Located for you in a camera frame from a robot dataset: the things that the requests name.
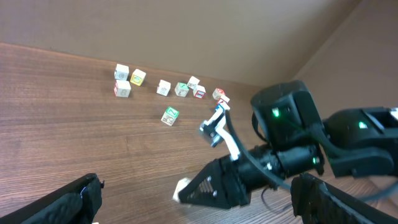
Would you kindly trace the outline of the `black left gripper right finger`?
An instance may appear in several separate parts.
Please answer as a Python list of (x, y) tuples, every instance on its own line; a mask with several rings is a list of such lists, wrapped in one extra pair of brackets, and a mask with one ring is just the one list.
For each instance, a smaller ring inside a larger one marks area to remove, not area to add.
[(290, 189), (295, 216), (305, 224), (397, 224), (397, 219), (304, 173), (293, 178)]

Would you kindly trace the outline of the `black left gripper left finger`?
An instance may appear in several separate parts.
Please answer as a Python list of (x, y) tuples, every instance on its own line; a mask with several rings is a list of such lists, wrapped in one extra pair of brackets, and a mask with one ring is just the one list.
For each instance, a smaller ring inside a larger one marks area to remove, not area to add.
[(104, 181), (86, 174), (50, 194), (1, 217), (1, 223), (92, 223), (102, 206)]

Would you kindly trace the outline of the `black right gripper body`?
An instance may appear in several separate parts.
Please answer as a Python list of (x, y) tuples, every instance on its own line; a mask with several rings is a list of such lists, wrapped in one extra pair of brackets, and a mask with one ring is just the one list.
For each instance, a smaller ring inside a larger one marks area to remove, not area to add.
[(313, 144), (284, 151), (276, 151), (267, 144), (255, 146), (246, 152), (240, 151), (239, 159), (234, 162), (247, 192), (261, 187), (289, 189), (284, 182), (289, 177), (308, 170), (324, 173), (324, 157)]

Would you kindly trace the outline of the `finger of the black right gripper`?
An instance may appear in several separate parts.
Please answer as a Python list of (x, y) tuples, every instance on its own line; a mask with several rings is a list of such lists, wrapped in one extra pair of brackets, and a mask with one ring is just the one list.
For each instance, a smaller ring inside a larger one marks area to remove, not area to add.
[(209, 162), (178, 196), (184, 204), (222, 209), (242, 207), (251, 202), (251, 194), (229, 157)]

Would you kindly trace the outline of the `yellow K wooden block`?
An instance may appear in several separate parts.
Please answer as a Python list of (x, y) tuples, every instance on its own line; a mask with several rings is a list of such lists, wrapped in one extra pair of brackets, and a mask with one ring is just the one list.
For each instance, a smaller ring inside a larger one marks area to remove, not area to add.
[(172, 199), (174, 201), (176, 201), (177, 203), (181, 203), (180, 201), (180, 197), (178, 196), (178, 194), (180, 193), (181, 190), (183, 190), (189, 183), (191, 182), (191, 179), (189, 178), (182, 178), (177, 182), (174, 194)]

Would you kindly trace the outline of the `green Z wooden block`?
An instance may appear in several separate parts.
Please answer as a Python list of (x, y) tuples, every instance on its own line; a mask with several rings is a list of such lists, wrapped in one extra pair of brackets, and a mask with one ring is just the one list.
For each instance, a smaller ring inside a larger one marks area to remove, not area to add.
[(178, 116), (179, 116), (179, 111), (176, 110), (175, 108), (169, 106), (165, 110), (165, 112), (161, 118), (161, 121), (169, 126), (172, 126), (174, 124), (174, 122), (176, 121), (176, 119), (178, 118)]

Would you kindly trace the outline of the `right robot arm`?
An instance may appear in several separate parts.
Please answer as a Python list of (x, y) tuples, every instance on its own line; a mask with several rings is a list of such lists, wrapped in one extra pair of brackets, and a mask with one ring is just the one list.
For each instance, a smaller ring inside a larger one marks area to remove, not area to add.
[(289, 189), (286, 179), (308, 170), (319, 175), (329, 163), (335, 177), (397, 175), (397, 110), (353, 108), (321, 119), (304, 82), (265, 88), (251, 99), (252, 126), (263, 143), (246, 149), (219, 103), (200, 132), (229, 154), (208, 163), (193, 179), (180, 180), (179, 203), (229, 209), (247, 205), (260, 188)]

